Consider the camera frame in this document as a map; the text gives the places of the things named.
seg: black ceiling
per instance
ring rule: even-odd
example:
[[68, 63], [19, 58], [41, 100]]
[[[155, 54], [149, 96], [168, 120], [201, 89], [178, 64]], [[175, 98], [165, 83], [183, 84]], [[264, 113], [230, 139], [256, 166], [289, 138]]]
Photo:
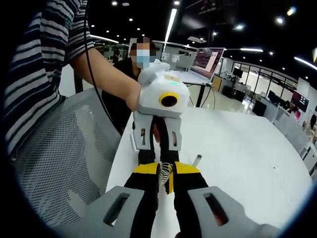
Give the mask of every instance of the black ceiling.
[[[182, 0], [181, 5], [175, 7], [174, 0], [130, 0], [130, 6], [122, 6], [120, 0], [117, 0], [117, 6], [112, 6], [111, 0], [89, 0], [89, 23], [95, 25], [91, 28], [91, 33], [121, 43], [128, 43], [131, 37], [140, 37], [142, 34], [152, 40], [164, 41], [171, 9], [175, 7], [178, 8], [178, 13], [169, 37], [170, 42], [189, 44], [197, 48], [261, 48], [263, 53], [227, 50], [224, 56], [263, 65], [294, 78], [307, 76], [307, 81], [317, 88], [317, 71], [294, 60], [294, 56], [298, 56], [309, 62], [313, 61], [312, 52], [317, 47], [316, 1], [202, 0], [200, 3], [209, 1], [219, 6], [216, 11], [209, 13], [207, 20], [198, 15], [195, 4], [190, 6], [198, 1]], [[287, 16], [286, 12], [291, 6], [295, 6], [297, 12]], [[275, 23], [278, 16], [284, 18], [283, 25]], [[233, 30], [239, 23], [245, 25], [244, 30]], [[187, 40], [189, 36], [208, 40], [209, 32], [213, 31], [218, 34], [210, 37], [209, 44], [192, 44]], [[274, 55], [270, 56], [269, 51], [273, 51]]]

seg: black cable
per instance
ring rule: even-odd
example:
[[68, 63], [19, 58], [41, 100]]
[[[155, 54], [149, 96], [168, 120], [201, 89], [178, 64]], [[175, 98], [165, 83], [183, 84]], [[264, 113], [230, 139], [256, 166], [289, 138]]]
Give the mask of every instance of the black cable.
[[213, 94], [213, 109], [215, 109], [216, 108], [216, 96], [214, 95], [214, 90], [212, 87], [211, 87], [211, 89], [212, 89], [212, 94]]
[[203, 105], [205, 104], [205, 102], [206, 102], [206, 100], [207, 100], [207, 98], [208, 98], [208, 96], [209, 96], [210, 91], [211, 91], [211, 86], [210, 86], [209, 92], [208, 92], [208, 94], [207, 94], [207, 97], [205, 98], [205, 100], [204, 100], [204, 102], [203, 102], [203, 104], [202, 104], [201, 107], [203, 107]]
[[87, 23], [87, 16], [88, 16], [88, 2], [87, 2], [87, 5], [86, 5], [86, 10], [85, 10], [85, 19], [84, 19], [84, 41], [85, 41], [85, 53], [86, 53], [86, 58], [87, 58], [87, 64], [88, 64], [88, 68], [89, 68], [89, 72], [90, 72], [90, 77], [91, 77], [91, 80], [93, 81], [93, 85], [94, 85], [94, 88], [95, 88], [95, 91], [96, 91], [96, 94], [98, 96], [98, 99], [106, 113], [106, 115], [108, 116], [109, 120], [111, 121], [112, 125], [114, 126], [113, 124], [113, 120], [112, 118], [110, 117], [110, 114], [109, 112], [107, 111], [105, 105], [104, 105], [104, 102], [101, 98], [101, 96], [99, 95], [99, 92], [98, 92], [98, 88], [97, 88], [97, 85], [96, 85], [96, 82], [95, 82], [95, 78], [94, 78], [94, 75], [93, 75], [93, 71], [91, 69], [91, 64], [90, 64], [90, 60], [89, 60], [89, 54], [88, 54], [88, 46], [87, 46], [87, 34], [86, 34], [86, 23]]

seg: black t-shirt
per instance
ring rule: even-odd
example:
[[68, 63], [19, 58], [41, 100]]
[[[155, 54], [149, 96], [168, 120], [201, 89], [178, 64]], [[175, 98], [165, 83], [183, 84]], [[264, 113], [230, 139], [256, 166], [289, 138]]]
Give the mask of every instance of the black t-shirt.
[[[127, 76], [138, 81], [138, 77], [133, 73], [132, 60], [127, 58], [113, 65]], [[125, 101], [119, 97], [111, 95], [105, 91], [102, 93], [103, 102], [112, 118], [113, 125], [121, 133], [122, 128], [127, 125], [131, 110], [126, 105]]]

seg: face mask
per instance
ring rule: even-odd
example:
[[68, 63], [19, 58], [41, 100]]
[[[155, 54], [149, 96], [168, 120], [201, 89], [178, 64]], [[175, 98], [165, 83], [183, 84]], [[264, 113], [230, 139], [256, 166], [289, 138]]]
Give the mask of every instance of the face mask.
[[150, 50], [137, 50], [137, 67], [147, 68], [150, 66]]

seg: computer monitor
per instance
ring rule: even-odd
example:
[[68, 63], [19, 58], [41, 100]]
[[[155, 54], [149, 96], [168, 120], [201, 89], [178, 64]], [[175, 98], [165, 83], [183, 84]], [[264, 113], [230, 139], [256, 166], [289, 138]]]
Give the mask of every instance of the computer monitor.
[[274, 99], [275, 99], [275, 93], [270, 90], [267, 97], [268, 97], [271, 101], [274, 101]]
[[306, 98], [304, 95], [300, 94], [297, 91], [294, 91], [293, 97], [291, 99], [291, 103], [294, 103], [295, 106], [297, 106], [300, 110], [303, 112], [306, 112], [307, 106], [308, 106], [308, 98]]
[[208, 79], [211, 79], [223, 52], [224, 48], [198, 49], [194, 64], [190, 70]]
[[242, 77], [242, 74], [243, 74], [243, 71], [242, 71], [242, 70], [240, 70], [240, 69], [238, 69], [238, 68], [234, 68], [234, 70], [233, 70], [233, 75], [236, 75], [236, 76], [238, 76], [239, 78], [241, 78], [241, 77]]

